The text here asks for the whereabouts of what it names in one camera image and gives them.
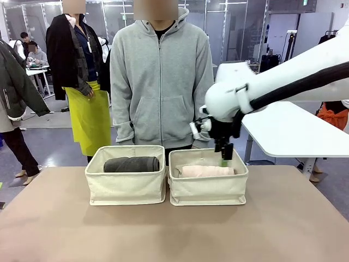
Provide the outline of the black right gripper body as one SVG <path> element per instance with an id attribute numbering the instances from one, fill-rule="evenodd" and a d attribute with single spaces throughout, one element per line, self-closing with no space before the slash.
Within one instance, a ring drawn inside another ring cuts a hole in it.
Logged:
<path id="1" fill-rule="evenodd" d="M 230 137 L 238 139 L 240 137 L 240 130 L 242 125 L 242 114 L 236 114 L 232 118 L 232 122 L 221 122 L 213 117 L 209 118 L 211 121 L 211 129 L 208 131 L 209 136 L 214 140 L 227 139 Z"/>

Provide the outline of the pink towel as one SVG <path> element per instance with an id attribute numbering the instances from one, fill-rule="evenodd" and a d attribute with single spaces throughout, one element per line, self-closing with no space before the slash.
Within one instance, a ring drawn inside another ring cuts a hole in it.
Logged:
<path id="1" fill-rule="evenodd" d="M 179 177 L 217 177 L 235 175 L 234 168 L 220 166 L 186 165 L 179 167 Z"/>

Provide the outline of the dark grey towel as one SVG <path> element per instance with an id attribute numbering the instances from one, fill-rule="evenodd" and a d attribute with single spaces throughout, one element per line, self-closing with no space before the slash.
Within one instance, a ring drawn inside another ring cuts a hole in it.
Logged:
<path id="1" fill-rule="evenodd" d="M 104 163 L 104 172 L 157 172 L 160 162 L 157 157 L 120 157 Z"/>

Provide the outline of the cream fabric basket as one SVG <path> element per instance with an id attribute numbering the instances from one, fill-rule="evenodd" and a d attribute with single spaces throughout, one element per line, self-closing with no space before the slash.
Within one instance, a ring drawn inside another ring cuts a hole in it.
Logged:
<path id="1" fill-rule="evenodd" d="M 105 172 L 104 164 L 122 157 L 155 157 L 159 170 L 154 172 Z M 165 200 L 165 149 L 157 145 L 105 146 L 97 150 L 85 168 L 90 189 L 90 205 L 147 205 Z"/>
<path id="2" fill-rule="evenodd" d="M 174 206 L 244 205 L 248 169 L 236 150 L 228 166 L 221 166 L 221 154 L 213 148 L 177 150 L 169 154 L 170 203 Z M 186 165 L 234 168 L 235 175 L 182 178 L 179 167 Z"/>

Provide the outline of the white table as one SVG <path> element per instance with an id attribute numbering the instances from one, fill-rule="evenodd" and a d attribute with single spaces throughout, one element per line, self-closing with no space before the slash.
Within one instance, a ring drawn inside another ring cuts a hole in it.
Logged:
<path id="1" fill-rule="evenodd" d="M 310 178 L 317 158 L 349 158 L 349 134 L 291 102 L 275 102 L 244 116 L 249 136 L 244 161 L 252 144 L 274 158 L 303 158 L 302 173 Z"/>

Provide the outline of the white shoe rack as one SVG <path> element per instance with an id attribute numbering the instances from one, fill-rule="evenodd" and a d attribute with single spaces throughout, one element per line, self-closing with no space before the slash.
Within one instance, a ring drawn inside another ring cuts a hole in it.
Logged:
<path id="1" fill-rule="evenodd" d="M 255 73 L 258 74 L 260 72 L 260 63 L 259 62 L 253 62 L 252 60 L 246 60 L 246 63 L 250 67 L 250 69 Z"/>

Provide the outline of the person in grey hoodie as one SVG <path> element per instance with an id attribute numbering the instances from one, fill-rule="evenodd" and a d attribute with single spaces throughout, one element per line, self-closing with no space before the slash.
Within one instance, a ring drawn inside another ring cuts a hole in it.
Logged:
<path id="1" fill-rule="evenodd" d="M 112 42 L 110 80 L 117 145 L 160 145 L 166 152 L 206 148 L 190 124 L 213 85 L 205 32 L 187 22 L 178 0 L 133 0 L 134 22 Z"/>

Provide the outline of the black case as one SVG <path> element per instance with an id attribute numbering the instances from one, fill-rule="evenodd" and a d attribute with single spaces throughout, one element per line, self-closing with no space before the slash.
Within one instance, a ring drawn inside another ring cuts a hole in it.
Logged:
<path id="1" fill-rule="evenodd" d="M 260 63 L 260 73 L 274 68 L 280 63 L 281 54 L 278 55 L 262 55 Z"/>

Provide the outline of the black tripod pole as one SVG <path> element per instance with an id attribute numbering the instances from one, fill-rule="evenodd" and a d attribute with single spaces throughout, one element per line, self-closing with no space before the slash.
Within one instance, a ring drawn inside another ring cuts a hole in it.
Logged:
<path id="1" fill-rule="evenodd" d="M 286 35 L 289 36 L 289 38 L 288 38 L 288 45 L 287 45 L 287 49 L 286 49 L 286 54 L 282 55 L 282 57 L 284 58 L 283 62 L 288 61 L 291 57 L 291 51 L 293 50 L 294 41 L 295 41 L 295 38 L 297 36 L 297 30 L 296 29 L 288 30 Z"/>

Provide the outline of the person in white shirt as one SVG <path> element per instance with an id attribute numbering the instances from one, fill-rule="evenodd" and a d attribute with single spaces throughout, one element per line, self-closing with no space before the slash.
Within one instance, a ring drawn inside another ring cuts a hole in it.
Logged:
<path id="1" fill-rule="evenodd" d="M 341 131 L 349 133 L 349 99 L 322 102 L 316 116 Z"/>

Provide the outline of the clothes rack with black garment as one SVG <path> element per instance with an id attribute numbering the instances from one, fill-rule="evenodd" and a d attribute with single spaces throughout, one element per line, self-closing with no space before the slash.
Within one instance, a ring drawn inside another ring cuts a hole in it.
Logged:
<path id="1" fill-rule="evenodd" d="M 320 38 L 319 44 L 322 44 L 327 40 L 335 38 L 337 32 L 338 30 L 326 31 L 325 34 Z"/>

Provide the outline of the white background desk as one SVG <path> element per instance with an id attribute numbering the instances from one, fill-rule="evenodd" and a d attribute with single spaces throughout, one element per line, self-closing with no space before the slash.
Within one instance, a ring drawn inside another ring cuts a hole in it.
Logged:
<path id="1" fill-rule="evenodd" d="M 47 77 L 46 77 L 46 72 L 48 71 L 49 68 L 50 67 L 48 65 L 41 65 L 41 66 L 26 68 L 27 75 L 29 76 L 29 78 L 34 84 L 38 84 L 39 91 L 44 97 L 49 97 L 53 95 L 53 92 L 50 90 L 50 86 L 48 84 Z M 41 75 L 42 78 L 44 79 L 44 82 L 45 82 L 44 85 L 41 82 L 39 75 Z"/>

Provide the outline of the seated person in grey top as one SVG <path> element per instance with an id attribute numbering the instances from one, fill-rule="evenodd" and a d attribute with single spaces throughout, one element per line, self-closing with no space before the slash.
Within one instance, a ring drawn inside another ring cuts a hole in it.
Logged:
<path id="1" fill-rule="evenodd" d="M 28 63 L 30 65 L 35 64 L 36 66 L 47 66 L 49 65 L 47 55 L 41 50 L 38 44 L 34 41 L 30 41 L 28 44 Z"/>

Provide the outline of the person in dark green jacket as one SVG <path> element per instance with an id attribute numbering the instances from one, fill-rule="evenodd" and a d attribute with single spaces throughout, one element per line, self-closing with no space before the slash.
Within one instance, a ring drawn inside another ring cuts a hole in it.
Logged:
<path id="1" fill-rule="evenodd" d="M 30 184 L 40 173 L 39 164 L 25 143 L 20 122 L 32 109 L 37 116 L 50 113 L 47 104 L 26 73 L 26 62 L 0 38 L 0 135 L 22 169 L 15 176 L 22 185 Z"/>

